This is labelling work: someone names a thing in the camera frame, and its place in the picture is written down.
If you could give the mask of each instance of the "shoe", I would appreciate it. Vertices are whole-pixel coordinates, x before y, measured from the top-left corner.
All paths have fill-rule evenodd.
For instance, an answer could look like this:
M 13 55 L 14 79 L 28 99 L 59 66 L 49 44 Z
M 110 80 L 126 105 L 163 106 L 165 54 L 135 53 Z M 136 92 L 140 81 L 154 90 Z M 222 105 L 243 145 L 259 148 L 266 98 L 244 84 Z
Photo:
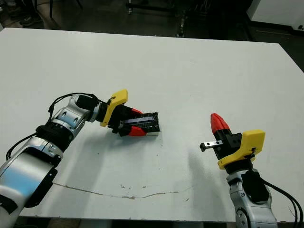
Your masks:
M 19 23 L 20 25 L 22 26 L 31 26 L 33 24 L 36 24 L 36 23 L 41 23 L 42 22 L 42 19 L 40 16 L 27 16 L 26 18 L 24 18 L 23 20 L 21 20 Z

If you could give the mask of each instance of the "crack on table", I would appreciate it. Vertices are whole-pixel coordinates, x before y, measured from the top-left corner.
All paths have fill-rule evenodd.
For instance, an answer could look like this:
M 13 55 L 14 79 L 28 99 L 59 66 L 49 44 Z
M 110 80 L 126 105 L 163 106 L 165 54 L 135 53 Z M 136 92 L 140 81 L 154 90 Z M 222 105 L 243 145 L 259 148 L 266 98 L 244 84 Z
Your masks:
M 79 188 L 75 188 L 75 187 L 71 187 L 71 186 L 67 186 L 67 185 L 63 185 L 63 184 L 58 184 L 58 183 L 53 183 L 53 184 L 64 187 L 64 188 L 67 188 L 67 189 L 83 191 L 83 192 L 92 193 L 92 194 L 99 195 L 99 196 L 108 196 L 108 197 L 114 197 L 114 198 L 126 198 L 126 199 L 130 199 L 130 200 L 135 200 L 136 198 L 141 198 L 141 199 L 142 198 L 148 198 L 148 197 L 156 196 L 156 195 L 181 193 L 181 192 L 184 192 L 184 191 L 187 191 L 187 190 L 193 188 L 193 186 L 191 186 L 191 187 L 188 187 L 188 188 L 186 188 L 182 191 L 158 192 L 158 193 L 150 194 L 150 195 L 147 195 L 147 196 L 114 196 L 114 195 L 107 195 L 107 194 L 103 194 L 103 193 L 99 193 L 99 192 L 95 192 L 95 191 L 88 191 L 88 190 L 85 190 L 85 189 L 79 189 Z

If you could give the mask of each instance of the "white table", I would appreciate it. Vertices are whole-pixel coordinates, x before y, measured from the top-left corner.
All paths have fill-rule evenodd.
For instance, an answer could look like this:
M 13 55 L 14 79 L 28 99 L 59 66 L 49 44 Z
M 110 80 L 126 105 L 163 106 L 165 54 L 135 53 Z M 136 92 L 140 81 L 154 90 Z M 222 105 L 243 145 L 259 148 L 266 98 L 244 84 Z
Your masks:
M 266 131 L 254 167 L 304 205 L 304 74 L 278 44 L 5 28 L 0 50 L 1 163 L 70 92 L 107 100 L 127 88 L 127 105 L 159 112 L 161 125 L 158 137 L 121 138 L 87 123 L 23 216 L 234 221 L 227 174 L 199 149 L 214 140 L 213 112 L 234 133 Z M 292 221 L 272 194 L 277 220 Z

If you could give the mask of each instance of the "robotic arm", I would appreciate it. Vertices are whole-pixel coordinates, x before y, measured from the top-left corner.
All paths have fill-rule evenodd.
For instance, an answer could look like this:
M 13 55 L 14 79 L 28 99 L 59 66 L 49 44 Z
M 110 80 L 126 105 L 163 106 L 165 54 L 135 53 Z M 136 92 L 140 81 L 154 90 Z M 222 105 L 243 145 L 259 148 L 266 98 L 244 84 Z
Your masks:
M 247 131 L 243 134 L 232 134 L 222 117 L 211 114 L 211 129 L 214 142 L 203 142 L 203 151 L 213 148 L 220 169 L 228 173 L 230 197 L 235 207 L 237 228 L 276 228 L 276 218 L 271 210 L 271 194 L 268 186 L 287 196 L 295 210 L 295 224 L 299 207 L 301 227 L 303 212 L 299 203 L 288 193 L 263 180 L 258 171 L 253 169 L 252 161 L 262 151 L 265 132 L 261 130 Z
M 157 113 L 142 114 L 123 105 L 128 99 L 127 90 L 113 94 L 107 103 L 94 95 L 73 94 L 68 106 L 52 117 L 54 105 L 64 97 L 50 106 L 48 122 L 25 138 L 28 141 L 12 157 L 10 150 L 0 167 L 0 228 L 12 227 L 24 207 L 41 202 L 53 184 L 63 152 L 86 121 L 97 120 L 121 136 L 155 135 L 160 131 Z

